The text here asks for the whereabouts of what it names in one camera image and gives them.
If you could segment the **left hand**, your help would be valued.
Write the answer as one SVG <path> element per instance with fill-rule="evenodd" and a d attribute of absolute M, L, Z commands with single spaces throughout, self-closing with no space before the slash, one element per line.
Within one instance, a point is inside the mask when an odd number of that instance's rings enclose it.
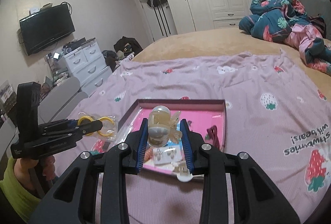
<path fill-rule="evenodd" d="M 55 179 L 55 158 L 54 156 L 46 157 L 43 161 L 42 176 L 47 180 Z M 34 191 L 35 187 L 32 183 L 31 172 L 35 170 L 38 165 L 38 160 L 30 158 L 17 159 L 13 168 L 14 175 L 18 182 L 28 191 Z"/>

